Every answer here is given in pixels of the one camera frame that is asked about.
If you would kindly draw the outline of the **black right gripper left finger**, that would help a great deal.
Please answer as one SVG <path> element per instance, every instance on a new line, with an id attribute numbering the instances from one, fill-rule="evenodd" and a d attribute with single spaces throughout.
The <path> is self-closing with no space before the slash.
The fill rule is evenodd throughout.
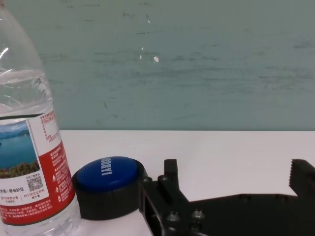
<path id="1" fill-rule="evenodd" d="M 139 182 L 139 211 L 151 235 L 184 236 L 189 226 L 189 202 L 179 188 L 176 159 L 164 160 L 164 174 Z"/>

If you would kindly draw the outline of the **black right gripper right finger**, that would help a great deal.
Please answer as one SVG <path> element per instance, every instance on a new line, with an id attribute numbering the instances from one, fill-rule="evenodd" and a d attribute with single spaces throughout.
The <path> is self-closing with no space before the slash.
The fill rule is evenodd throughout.
<path id="1" fill-rule="evenodd" d="M 289 186 L 298 197 L 315 196 L 315 168 L 308 161 L 292 159 Z"/>

